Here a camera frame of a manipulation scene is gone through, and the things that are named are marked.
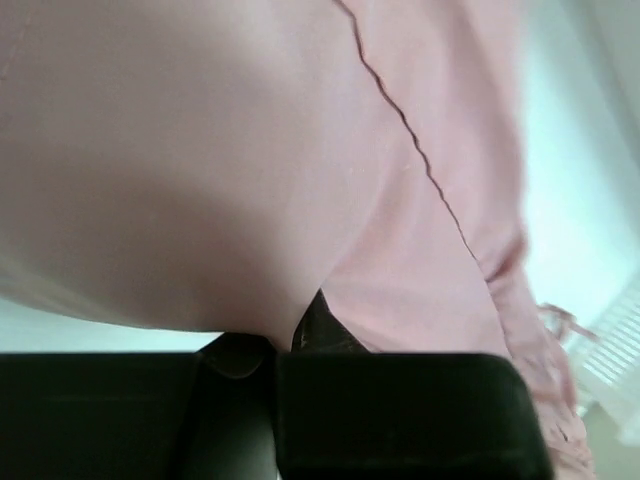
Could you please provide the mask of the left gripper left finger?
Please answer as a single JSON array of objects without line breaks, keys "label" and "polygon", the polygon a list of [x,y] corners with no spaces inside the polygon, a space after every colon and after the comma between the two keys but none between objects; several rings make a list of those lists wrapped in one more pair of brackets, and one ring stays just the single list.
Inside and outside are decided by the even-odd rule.
[{"label": "left gripper left finger", "polygon": [[194,353],[9,353],[1,358],[5,479],[273,479],[260,337]]}]

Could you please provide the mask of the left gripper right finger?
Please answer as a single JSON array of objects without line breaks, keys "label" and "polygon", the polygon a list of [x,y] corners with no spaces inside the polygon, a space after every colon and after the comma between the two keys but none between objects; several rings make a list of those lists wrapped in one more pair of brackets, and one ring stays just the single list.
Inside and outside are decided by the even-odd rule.
[{"label": "left gripper right finger", "polygon": [[368,352],[317,295],[274,367],[285,479],[550,479],[527,387],[480,353]]}]

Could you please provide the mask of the pink trousers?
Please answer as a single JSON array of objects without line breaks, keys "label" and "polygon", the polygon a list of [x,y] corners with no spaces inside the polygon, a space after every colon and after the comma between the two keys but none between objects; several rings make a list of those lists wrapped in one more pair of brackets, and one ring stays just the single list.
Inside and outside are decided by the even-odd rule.
[{"label": "pink trousers", "polygon": [[595,475],[525,274],[524,1],[5,1],[1,295],[286,349],[490,352]]}]

